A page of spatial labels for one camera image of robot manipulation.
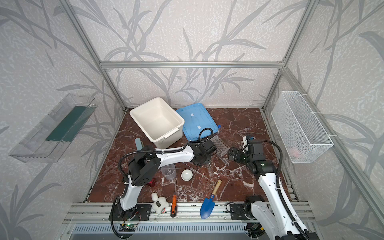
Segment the clear acrylic test tube rack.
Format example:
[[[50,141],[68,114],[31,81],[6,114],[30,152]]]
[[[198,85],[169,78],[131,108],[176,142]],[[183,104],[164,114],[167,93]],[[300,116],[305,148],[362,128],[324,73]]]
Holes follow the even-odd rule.
[[[230,147],[219,137],[219,136],[214,136],[212,138],[212,142],[217,148],[217,153],[220,157],[223,157],[225,154],[228,153],[228,150]]]

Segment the blue capped test tube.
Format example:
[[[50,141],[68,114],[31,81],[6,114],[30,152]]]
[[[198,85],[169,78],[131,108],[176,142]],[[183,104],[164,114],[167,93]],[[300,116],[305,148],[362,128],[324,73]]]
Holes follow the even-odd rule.
[[[213,140],[213,142],[215,143],[215,145],[220,141],[220,130],[221,130],[221,125],[218,125],[218,131],[217,131],[217,134],[216,134],[216,137],[215,139]]]

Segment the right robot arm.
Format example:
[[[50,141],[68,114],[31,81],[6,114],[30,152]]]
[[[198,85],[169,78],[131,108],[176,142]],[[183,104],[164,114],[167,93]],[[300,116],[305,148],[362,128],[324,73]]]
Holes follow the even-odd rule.
[[[278,151],[278,165],[266,159],[263,143],[273,145]],[[318,240],[315,232],[310,232],[293,208],[280,180],[283,151],[274,142],[257,140],[247,135],[243,137],[243,148],[228,150],[229,160],[245,165],[258,179],[268,203],[259,197],[251,197],[246,205],[252,217],[259,221],[271,240]]]

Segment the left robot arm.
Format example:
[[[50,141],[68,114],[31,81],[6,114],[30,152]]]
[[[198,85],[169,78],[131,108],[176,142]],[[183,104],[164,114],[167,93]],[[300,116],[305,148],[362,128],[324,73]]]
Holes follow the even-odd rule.
[[[172,149],[155,149],[148,145],[123,155],[118,161],[125,185],[119,200],[121,210],[131,211],[136,207],[142,187],[152,180],[158,169],[176,163],[208,165],[217,151],[211,140],[204,140],[187,142],[183,147]]]

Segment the small white bowl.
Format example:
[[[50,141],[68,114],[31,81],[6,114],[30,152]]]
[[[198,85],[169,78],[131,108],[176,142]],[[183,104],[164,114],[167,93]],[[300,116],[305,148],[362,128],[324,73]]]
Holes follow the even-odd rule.
[[[186,169],[181,173],[181,178],[183,181],[188,182],[193,178],[193,172]]]

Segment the blue plastic bin lid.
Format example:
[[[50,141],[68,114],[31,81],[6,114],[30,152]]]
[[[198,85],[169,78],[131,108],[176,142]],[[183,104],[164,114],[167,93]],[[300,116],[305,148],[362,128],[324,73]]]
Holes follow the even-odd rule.
[[[197,141],[200,132],[205,128],[212,129],[213,134],[216,134],[219,130],[217,124],[201,103],[177,109],[176,112],[185,120],[183,133],[188,141]]]

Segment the pink object in basket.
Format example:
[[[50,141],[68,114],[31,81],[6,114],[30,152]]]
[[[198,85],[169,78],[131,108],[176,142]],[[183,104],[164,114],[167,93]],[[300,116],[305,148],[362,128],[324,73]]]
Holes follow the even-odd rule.
[[[300,159],[302,157],[302,151],[298,148],[293,147],[289,149],[290,156],[295,159]]]

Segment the blue garden trowel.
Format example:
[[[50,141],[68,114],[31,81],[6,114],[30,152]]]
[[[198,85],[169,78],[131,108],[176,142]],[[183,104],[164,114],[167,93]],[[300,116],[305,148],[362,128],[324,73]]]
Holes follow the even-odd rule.
[[[204,199],[204,202],[203,202],[201,209],[200,209],[201,219],[203,219],[203,220],[207,219],[211,215],[211,213],[215,207],[214,198],[215,198],[216,193],[217,193],[221,184],[222,184],[222,181],[218,180],[211,196],[209,198]]]

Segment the white plastic bin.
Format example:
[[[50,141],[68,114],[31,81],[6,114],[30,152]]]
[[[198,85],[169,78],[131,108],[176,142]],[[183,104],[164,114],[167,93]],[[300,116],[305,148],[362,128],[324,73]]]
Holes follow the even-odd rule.
[[[185,120],[162,98],[134,108],[130,116],[158,149],[166,149],[183,137]]]

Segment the red small object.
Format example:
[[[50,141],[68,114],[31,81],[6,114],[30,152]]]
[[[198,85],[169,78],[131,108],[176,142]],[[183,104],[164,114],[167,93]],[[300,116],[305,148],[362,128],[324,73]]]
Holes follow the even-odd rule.
[[[152,178],[148,183],[147,186],[153,188],[156,185],[157,180],[155,178]]]

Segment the grey-blue flat tool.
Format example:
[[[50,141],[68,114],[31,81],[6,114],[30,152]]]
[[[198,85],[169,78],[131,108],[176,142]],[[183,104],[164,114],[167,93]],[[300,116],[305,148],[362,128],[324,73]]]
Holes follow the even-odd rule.
[[[143,142],[140,138],[135,139],[135,145],[138,151],[142,150],[144,148]]]

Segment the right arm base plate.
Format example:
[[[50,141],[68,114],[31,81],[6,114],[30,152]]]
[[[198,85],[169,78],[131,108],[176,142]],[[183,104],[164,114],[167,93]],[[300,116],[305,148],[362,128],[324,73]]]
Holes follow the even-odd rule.
[[[233,221],[246,221],[248,218],[245,215],[245,204],[229,204],[229,212],[231,215],[231,220]]]

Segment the orange handled screwdriver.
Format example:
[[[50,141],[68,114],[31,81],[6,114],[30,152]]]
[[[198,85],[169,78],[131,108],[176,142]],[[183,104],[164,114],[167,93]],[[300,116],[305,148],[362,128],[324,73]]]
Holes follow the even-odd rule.
[[[171,211],[170,211],[171,218],[175,218],[176,214],[177,214],[177,194],[176,194],[176,191],[177,191],[177,183],[175,183],[175,192],[174,192],[173,199],[172,199],[172,205],[171,205]]]

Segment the aluminium frame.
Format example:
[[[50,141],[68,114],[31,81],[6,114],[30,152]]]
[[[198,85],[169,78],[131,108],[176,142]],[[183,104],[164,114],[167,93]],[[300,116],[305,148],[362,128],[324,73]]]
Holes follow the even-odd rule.
[[[123,111],[126,111],[126,106],[122,100],[122,97],[116,90],[116,87],[110,80],[105,68],[102,67],[103,64],[107,68],[150,68],[150,69],[159,69],[159,68],[240,68],[240,69],[256,69],[256,68],[272,68],[280,69],[278,76],[274,80],[271,90],[268,93],[267,100],[264,106],[268,105],[270,98],[272,97],[273,92],[276,90],[277,85],[280,82],[281,76],[285,76],[287,81],[290,83],[290,86],[298,91],[301,96],[304,97],[306,103],[310,106],[313,111],[319,111],[316,104],[312,101],[311,97],[307,94],[307,91],[302,87],[298,82],[298,79],[294,76],[292,71],[288,67],[288,63],[292,58],[292,55],[299,44],[300,39],[304,35],[305,28],[309,25],[311,18],[313,17],[316,7],[320,1],[308,1],[304,15],[302,16],[299,26],[294,33],[294,37],[288,48],[288,52],[285,55],[285,59],[277,62],[172,62],[172,61],[163,61],[163,62],[101,62],[97,56],[96,50],[92,46],[92,43],[89,37],[86,35],[79,18],[77,17],[73,6],[70,1],[59,1],[63,14],[68,17],[73,28],[78,34],[80,40],[84,44],[86,50],[91,55],[91,59],[94,62],[97,72],[102,76],[105,83],[108,85],[110,90],[113,92],[114,96],[119,101]],[[340,161],[341,165],[345,169],[345,173],[349,175],[349,178],[353,181],[356,188],[360,191],[361,196],[366,201],[369,208],[375,214],[378,221],[381,225],[384,226],[384,199],[375,189],[372,182],[369,178],[363,173],[363,170],[358,166],[357,162],[353,160],[352,155],[348,152],[346,146],[342,143],[340,136],[336,135],[335,130],[327,122],[325,115],[321,115],[321,112],[318,112],[316,117],[320,121],[320,124],[325,128],[325,131],[331,135],[335,134],[332,138],[334,139],[334,146],[332,150]]]

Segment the clear wall shelf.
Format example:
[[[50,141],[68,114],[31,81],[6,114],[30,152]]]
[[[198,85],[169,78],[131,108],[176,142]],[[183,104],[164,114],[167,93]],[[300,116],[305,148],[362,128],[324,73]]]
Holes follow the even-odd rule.
[[[94,97],[67,94],[9,153],[23,163],[56,163],[98,105]]]

